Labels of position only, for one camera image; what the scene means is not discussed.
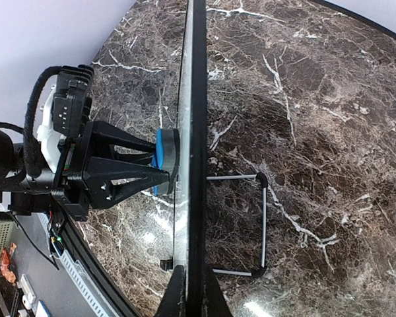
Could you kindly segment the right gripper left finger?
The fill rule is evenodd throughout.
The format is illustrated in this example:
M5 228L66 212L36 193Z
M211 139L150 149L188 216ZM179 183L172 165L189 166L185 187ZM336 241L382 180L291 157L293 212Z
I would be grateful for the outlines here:
M169 280L155 317L185 317L185 268L177 265Z

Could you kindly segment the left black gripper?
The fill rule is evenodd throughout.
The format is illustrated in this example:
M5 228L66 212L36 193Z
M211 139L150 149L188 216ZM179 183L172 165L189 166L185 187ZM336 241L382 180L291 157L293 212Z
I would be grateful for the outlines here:
M115 146L140 154L122 154ZM147 166L154 143L107 122L88 122L82 135L60 142L59 149L51 195L74 221L87 220L90 203L94 209L108 209L169 180L168 172Z

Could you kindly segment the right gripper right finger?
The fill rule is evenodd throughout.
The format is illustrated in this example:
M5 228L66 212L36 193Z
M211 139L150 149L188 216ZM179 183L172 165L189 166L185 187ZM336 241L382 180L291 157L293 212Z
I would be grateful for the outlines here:
M230 309L224 299L213 270L206 267L203 278L203 316L228 317Z

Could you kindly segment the blue whiteboard eraser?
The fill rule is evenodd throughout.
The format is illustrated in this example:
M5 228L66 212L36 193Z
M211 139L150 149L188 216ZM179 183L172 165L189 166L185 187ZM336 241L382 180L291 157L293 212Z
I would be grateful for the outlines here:
M154 195L173 192L180 163L180 134L178 129L159 129L151 166L169 173L169 180L153 187Z

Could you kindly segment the white whiteboard black frame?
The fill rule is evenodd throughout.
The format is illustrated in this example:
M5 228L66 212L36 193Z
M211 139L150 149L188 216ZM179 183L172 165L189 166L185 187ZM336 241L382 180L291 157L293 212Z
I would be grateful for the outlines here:
M207 29L204 1L188 1L178 95L180 168L174 206L174 264L183 275L183 316L204 315Z

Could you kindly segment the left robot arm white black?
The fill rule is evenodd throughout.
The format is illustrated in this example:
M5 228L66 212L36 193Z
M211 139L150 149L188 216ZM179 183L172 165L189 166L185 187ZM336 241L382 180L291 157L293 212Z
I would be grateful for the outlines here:
M158 130L155 143L106 122L87 123L84 133L57 142L57 167L36 155L36 176L28 173L26 145L0 130L0 194L10 192L17 214L62 212L85 221L89 209L108 209L148 189L172 191L177 172L175 130Z

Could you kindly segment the black curved front rail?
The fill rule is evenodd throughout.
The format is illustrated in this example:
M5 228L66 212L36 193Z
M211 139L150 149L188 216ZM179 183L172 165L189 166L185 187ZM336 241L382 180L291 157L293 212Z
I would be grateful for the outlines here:
M53 227L64 249L68 250L74 259L79 260L91 274L93 282L109 300L110 305L117 312L117 316L140 316L139 311L125 298L125 295L92 253L70 217L64 213L58 213L57 223Z

